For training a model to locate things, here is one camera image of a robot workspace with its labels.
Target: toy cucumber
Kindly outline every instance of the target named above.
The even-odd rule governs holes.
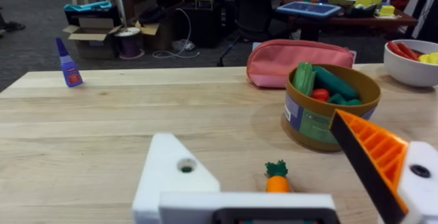
[[[346,101],[339,93],[334,94],[327,100],[327,103],[338,104],[338,105],[361,105],[362,102],[359,99],[351,99]]]
[[[345,100],[357,99],[359,97],[359,93],[350,84],[347,84],[344,80],[326,69],[314,66],[313,70],[316,72],[315,81],[319,88],[328,90],[332,95],[339,93]]]
[[[308,62],[300,62],[296,68],[292,86],[304,95],[310,96],[313,90],[315,81],[315,72],[313,72],[312,64]]]

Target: tablet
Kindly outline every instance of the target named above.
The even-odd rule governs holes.
[[[307,16],[311,18],[327,18],[336,14],[341,8],[337,5],[323,4],[323,3],[310,3],[305,1],[294,1],[286,5],[278,7],[277,12],[284,14],[296,14],[301,16]]]

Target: white bowl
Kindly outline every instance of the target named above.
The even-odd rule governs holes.
[[[407,47],[426,54],[438,52],[438,44],[433,42],[420,40],[394,40],[393,42],[403,42]],[[386,71],[403,84],[415,87],[438,85],[438,64],[421,63],[400,57],[388,49],[388,44],[385,45],[383,62]]]

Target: zipper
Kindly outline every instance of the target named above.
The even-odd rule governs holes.
[[[250,63],[253,60],[253,55],[256,54],[260,49],[271,46],[271,45],[280,45],[280,46],[306,46],[306,47],[315,47],[320,49],[332,49],[336,50],[342,53],[349,53],[351,56],[353,56],[353,53],[351,53],[350,50],[347,50],[345,48],[335,46],[335,45],[328,45],[322,42],[314,42],[314,41],[308,41],[308,40],[287,40],[287,39],[275,39],[275,40],[269,40],[268,42],[261,43],[251,54],[249,55],[249,61],[246,65],[246,74],[249,76],[249,68]]]

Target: green label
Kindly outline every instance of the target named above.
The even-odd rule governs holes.
[[[306,108],[302,111],[300,133],[320,142],[337,143],[329,130],[331,117],[312,112]]]

